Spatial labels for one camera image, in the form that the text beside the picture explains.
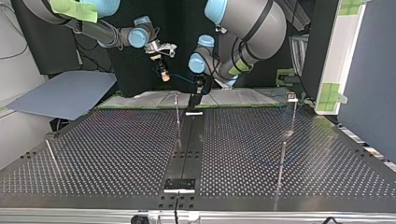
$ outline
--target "metal plate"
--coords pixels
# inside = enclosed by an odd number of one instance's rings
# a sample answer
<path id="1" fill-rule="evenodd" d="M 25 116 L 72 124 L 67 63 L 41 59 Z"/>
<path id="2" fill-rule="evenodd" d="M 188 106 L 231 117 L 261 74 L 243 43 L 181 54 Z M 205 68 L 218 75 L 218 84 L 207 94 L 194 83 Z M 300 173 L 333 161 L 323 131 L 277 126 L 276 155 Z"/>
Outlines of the metal plate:
<path id="1" fill-rule="evenodd" d="M 390 203 L 387 211 L 396 211 L 395 176 L 325 118 L 303 109 L 295 119 L 290 107 L 212 109 L 205 112 L 196 209 L 381 211 Z"/>
<path id="2" fill-rule="evenodd" d="M 51 143 L 57 160 L 47 149 L 38 152 L 1 180 L 0 193 L 155 198 L 176 138 L 176 111 L 95 111 Z"/>
<path id="3" fill-rule="evenodd" d="M 310 110 L 207 109 L 181 134 L 176 119 L 95 111 L 52 142 L 57 160 L 44 148 L 0 173 L 0 207 L 172 210 L 163 186 L 182 176 L 196 191 L 181 210 L 396 213 L 396 174 Z"/>

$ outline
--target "gray panel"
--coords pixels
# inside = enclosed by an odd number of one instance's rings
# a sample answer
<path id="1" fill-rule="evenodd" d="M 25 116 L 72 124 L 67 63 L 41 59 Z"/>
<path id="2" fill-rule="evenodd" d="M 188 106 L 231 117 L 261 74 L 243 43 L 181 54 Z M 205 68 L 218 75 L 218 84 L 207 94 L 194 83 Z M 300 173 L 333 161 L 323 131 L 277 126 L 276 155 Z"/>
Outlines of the gray panel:
<path id="1" fill-rule="evenodd" d="M 396 1 L 367 4 L 341 105 L 339 120 L 348 129 L 396 161 L 395 95 Z"/>
<path id="2" fill-rule="evenodd" d="M 75 120 L 92 109 L 116 83 L 114 74 L 65 72 L 24 94 L 7 107 L 16 111 Z"/>

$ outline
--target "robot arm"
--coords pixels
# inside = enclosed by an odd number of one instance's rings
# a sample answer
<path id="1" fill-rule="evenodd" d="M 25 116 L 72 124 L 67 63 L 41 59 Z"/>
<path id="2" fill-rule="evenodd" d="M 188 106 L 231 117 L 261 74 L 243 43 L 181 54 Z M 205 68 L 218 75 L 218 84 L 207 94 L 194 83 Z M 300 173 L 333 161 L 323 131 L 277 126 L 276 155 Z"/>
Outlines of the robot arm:
<path id="1" fill-rule="evenodd" d="M 202 35 L 189 62 L 195 74 L 228 83 L 249 72 L 254 63 L 271 58 L 285 40 L 285 14 L 274 0 L 208 0 L 205 14 L 236 39 L 231 59 L 222 63 L 213 58 L 213 37 Z"/>
<path id="2" fill-rule="evenodd" d="M 113 15 L 120 6 L 120 0 L 80 0 L 80 2 L 95 3 L 100 18 Z M 137 49 L 144 48 L 150 59 L 159 68 L 163 81 L 170 80 L 170 73 L 163 61 L 163 56 L 174 58 L 177 46 L 161 44 L 157 38 L 157 30 L 153 27 L 149 17 L 136 19 L 134 27 L 118 29 L 106 21 L 98 20 L 97 23 L 79 21 L 63 14 L 54 13 L 50 6 L 50 0 L 23 0 L 23 3 L 41 20 L 69 27 L 76 34 L 86 35 L 97 40 L 103 48 L 123 49 L 128 46 Z"/>

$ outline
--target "yellow-green label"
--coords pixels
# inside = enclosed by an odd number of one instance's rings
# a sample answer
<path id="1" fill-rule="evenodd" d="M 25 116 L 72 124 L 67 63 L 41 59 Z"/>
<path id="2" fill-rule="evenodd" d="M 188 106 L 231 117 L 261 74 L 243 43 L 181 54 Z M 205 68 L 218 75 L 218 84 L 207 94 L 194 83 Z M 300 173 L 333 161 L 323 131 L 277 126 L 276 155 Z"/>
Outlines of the yellow-green label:
<path id="1" fill-rule="evenodd" d="M 248 66 L 244 63 L 244 62 L 242 62 L 242 60 L 239 60 L 237 63 L 236 63 L 236 66 L 239 68 L 239 70 L 241 70 L 241 71 L 243 71 L 243 72 L 248 72 Z M 231 70 L 230 70 L 230 72 L 228 72 L 230 75 L 233 75 L 233 76 L 239 76 L 239 75 L 241 75 L 241 72 L 239 72 L 238 71 L 238 69 L 236 69 L 235 67 L 233 67 Z"/>
<path id="2" fill-rule="evenodd" d="M 52 11 L 80 21 L 98 21 L 98 11 L 94 3 L 80 3 L 76 0 L 49 0 Z"/>
<path id="3" fill-rule="evenodd" d="M 333 112 L 339 98 L 340 84 L 324 83 L 319 96 L 317 111 Z"/>
<path id="4" fill-rule="evenodd" d="M 358 15 L 362 0 L 342 0 L 338 15 Z"/>

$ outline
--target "green tape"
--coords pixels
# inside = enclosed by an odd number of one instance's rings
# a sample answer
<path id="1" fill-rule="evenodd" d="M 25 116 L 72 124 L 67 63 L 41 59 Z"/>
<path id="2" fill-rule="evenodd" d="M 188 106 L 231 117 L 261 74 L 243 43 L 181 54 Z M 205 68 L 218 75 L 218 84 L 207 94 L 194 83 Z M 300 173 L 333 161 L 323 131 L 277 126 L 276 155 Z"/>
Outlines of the green tape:
<path id="1" fill-rule="evenodd" d="M 287 76 L 287 77 L 294 77 L 294 68 L 289 69 L 278 69 L 276 71 L 276 85 L 277 86 L 293 86 L 292 83 L 285 83 L 280 77 Z"/>
<path id="2" fill-rule="evenodd" d="M 338 15 L 358 15 L 363 0 L 342 0 Z"/>
<path id="3" fill-rule="evenodd" d="M 340 84 L 324 83 L 319 96 L 317 111 L 333 112 L 338 104 Z"/>
<path id="4" fill-rule="evenodd" d="M 248 72 L 249 71 L 248 66 L 244 62 L 242 62 L 242 60 L 239 60 L 236 63 L 236 66 L 239 68 L 239 70 L 241 70 L 243 72 Z M 241 75 L 241 72 L 239 72 L 238 69 L 236 69 L 236 67 L 233 67 L 228 73 L 230 75 L 233 75 L 233 76 Z"/>
<path id="5" fill-rule="evenodd" d="M 98 11 L 94 3 L 80 3 L 76 0 L 49 0 L 52 11 L 78 19 L 97 23 Z"/>

